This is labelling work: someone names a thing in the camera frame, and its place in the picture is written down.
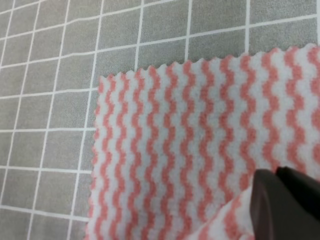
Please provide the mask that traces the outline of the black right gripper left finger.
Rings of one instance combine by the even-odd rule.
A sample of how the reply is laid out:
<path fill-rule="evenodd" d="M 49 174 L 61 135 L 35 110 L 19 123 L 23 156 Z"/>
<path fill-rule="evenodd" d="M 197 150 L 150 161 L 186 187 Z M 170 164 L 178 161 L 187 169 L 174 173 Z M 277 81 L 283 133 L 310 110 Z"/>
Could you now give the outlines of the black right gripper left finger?
<path fill-rule="evenodd" d="M 295 200 L 276 171 L 254 173 L 250 219 L 257 240 L 318 240 L 320 217 L 314 217 Z"/>

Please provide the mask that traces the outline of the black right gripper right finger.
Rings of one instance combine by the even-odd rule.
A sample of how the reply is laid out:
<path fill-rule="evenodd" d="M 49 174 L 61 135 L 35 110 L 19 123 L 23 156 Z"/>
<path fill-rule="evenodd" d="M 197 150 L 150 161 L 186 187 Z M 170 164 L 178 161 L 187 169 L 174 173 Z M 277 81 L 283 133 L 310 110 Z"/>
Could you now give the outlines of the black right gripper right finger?
<path fill-rule="evenodd" d="M 290 167 L 278 167 L 275 175 L 290 191 L 295 200 L 312 216 L 320 217 L 320 183 Z"/>

